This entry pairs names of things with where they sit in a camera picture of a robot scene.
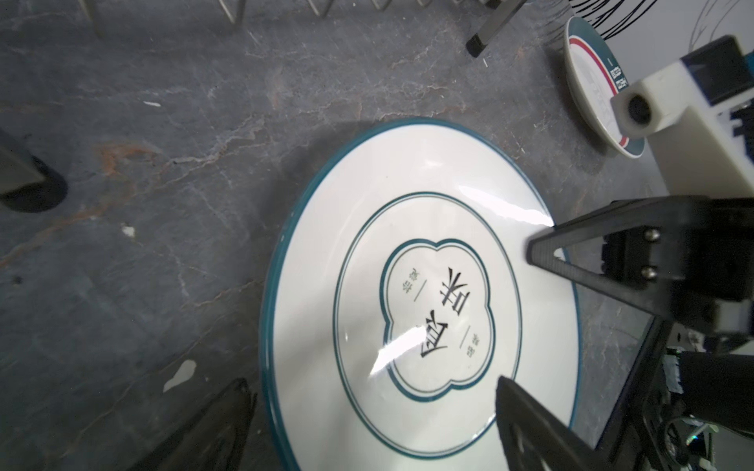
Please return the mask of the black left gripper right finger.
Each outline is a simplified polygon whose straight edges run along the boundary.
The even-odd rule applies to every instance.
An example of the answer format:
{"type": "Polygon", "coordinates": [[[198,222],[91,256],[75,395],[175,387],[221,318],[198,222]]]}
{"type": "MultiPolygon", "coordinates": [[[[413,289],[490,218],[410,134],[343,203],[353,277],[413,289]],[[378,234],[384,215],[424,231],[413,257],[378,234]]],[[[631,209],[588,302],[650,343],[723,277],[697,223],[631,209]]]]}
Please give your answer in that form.
{"type": "Polygon", "coordinates": [[[498,379],[496,423],[511,470],[611,470],[613,467],[526,390],[498,379]]]}

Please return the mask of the white plate thin green line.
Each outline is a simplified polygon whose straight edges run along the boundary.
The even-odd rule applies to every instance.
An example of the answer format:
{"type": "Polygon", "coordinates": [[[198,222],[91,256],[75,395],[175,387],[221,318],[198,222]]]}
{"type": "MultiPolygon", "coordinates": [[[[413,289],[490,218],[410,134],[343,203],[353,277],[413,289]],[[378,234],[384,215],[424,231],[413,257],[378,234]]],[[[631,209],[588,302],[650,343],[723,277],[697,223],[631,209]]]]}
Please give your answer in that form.
{"type": "Polygon", "coordinates": [[[503,469],[503,377],[573,425],[575,286],[525,258],[553,225],[514,160],[452,123],[394,121],[331,157],[284,225],[263,296],[284,466],[503,469]]]}

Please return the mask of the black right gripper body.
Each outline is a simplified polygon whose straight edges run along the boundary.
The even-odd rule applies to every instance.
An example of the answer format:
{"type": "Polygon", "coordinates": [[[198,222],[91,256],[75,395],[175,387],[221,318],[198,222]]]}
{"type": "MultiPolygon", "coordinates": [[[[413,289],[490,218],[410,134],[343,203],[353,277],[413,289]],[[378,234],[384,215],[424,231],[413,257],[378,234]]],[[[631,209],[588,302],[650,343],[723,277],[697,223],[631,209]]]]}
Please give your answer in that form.
{"type": "Polygon", "coordinates": [[[711,202],[703,241],[703,282],[717,334],[753,334],[753,200],[711,202]]]}

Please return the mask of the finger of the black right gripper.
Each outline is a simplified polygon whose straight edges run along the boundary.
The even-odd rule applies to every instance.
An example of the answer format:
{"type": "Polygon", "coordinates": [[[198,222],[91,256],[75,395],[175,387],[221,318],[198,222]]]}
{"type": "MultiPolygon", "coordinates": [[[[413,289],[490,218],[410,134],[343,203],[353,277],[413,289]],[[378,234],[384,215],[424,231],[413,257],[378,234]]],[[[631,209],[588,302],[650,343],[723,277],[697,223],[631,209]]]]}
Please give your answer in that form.
{"type": "Polygon", "coordinates": [[[711,200],[665,196],[614,201],[532,237],[526,261],[667,320],[687,315],[692,253],[711,200]]]}

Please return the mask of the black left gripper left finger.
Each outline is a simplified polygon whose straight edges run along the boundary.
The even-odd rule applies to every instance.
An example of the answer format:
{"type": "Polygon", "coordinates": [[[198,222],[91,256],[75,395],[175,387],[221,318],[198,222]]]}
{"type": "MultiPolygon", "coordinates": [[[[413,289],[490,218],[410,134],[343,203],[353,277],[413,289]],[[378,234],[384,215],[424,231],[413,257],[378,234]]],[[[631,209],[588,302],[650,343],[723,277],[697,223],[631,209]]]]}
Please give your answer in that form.
{"type": "Polygon", "coordinates": [[[134,470],[237,470],[249,435],[256,394],[233,380],[134,470]]]}

